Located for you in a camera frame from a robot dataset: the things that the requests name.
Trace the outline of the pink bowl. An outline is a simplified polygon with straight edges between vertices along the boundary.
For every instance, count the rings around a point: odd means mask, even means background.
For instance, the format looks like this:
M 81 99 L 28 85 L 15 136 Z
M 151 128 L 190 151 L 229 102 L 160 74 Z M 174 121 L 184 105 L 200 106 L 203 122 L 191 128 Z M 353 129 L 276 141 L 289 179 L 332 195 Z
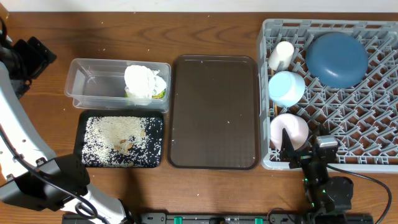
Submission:
M 309 128 L 307 122 L 296 115 L 283 113 L 276 116 L 270 123 L 271 142 L 280 149 L 282 146 L 282 130 L 285 129 L 295 150 L 307 141 Z

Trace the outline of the light blue bowl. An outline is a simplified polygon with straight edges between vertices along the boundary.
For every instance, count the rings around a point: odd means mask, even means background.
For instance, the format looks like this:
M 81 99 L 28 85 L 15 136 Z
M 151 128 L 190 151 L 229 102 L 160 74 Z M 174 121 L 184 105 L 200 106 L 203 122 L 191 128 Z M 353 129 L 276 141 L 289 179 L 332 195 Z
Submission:
M 305 81 L 299 74 L 281 71 L 269 80 L 269 98 L 275 105 L 288 108 L 302 99 L 305 87 Z

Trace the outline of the dark blue plate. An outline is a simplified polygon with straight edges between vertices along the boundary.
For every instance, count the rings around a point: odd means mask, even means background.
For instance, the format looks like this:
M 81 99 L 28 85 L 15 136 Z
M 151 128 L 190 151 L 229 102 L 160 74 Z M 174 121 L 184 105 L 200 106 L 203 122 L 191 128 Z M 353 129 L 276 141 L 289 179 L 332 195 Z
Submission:
M 352 36 L 327 33 L 319 36 L 307 49 L 308 71 L 321 84 L 332 88 L 350 88 L 363 79 L 368 69 L 368 55 Z

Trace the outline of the cream cup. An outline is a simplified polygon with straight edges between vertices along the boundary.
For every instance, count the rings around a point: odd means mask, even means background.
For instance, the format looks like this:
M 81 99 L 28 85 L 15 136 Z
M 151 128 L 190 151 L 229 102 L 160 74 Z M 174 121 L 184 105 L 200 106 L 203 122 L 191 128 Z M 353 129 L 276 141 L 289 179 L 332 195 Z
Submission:
M 288 69 L 294 52 L 293 44 L 288 41 L 279 42 L 269 56 L 268 66 L 274 71 Z

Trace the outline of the white napkin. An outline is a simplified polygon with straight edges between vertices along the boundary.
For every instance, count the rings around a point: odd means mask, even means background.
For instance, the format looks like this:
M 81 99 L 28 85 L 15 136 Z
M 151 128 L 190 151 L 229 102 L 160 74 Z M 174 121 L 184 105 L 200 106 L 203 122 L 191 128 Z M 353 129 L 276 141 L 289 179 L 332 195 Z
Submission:
M 125 89 L 136 97 L 134 99 L 152 99 L 152 96 L 167 87 L 165 80 L 158 76 L 159 73 L 159 70 L 151 70 L 142 65 L 130 65 L 124 72 Z

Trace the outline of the green yellow snack wrapper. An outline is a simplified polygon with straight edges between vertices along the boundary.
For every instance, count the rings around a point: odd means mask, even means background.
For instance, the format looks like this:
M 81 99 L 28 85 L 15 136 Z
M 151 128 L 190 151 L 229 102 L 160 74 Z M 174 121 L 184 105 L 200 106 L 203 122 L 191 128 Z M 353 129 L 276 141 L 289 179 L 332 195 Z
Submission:
M 165 90 L 163 90 L 158 95 L 152 96 L 152 99 L 162 99 L 165 96 Z M 125 89 L 125 97 L 126 98 L 136 98 L 128 89 Z

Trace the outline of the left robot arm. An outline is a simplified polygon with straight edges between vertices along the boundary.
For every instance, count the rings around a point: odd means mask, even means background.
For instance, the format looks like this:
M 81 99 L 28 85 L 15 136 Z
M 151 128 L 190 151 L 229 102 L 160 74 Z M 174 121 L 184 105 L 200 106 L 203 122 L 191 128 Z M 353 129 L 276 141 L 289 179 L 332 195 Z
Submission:
M 15 45 L 1 34 L 1 201 L 22 208 L 74 213 L 72 223 L 139 223 L 121 200 L 90 183 L 86 168 L 69 154 L 57 156 L 40 137 L 21 96 L 56 59 L 35 37 Z

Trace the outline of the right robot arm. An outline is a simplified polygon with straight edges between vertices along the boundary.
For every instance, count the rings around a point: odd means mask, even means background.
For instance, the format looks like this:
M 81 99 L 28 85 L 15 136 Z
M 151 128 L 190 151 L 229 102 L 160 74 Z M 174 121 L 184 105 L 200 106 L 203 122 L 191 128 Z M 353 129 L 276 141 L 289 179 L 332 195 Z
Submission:
M 294 218 L 294 223 L 348 223 L 345 211 L 351 209 L 353 181 L 347 177 L 330 177 L 327 165 L 336 160 L 337 139 L 323 125 L 310 151 L 295 150 L 288 132 L 282 130 L 280 158 L 291 169 L 301 168 L 304 189 L 312 207 Z

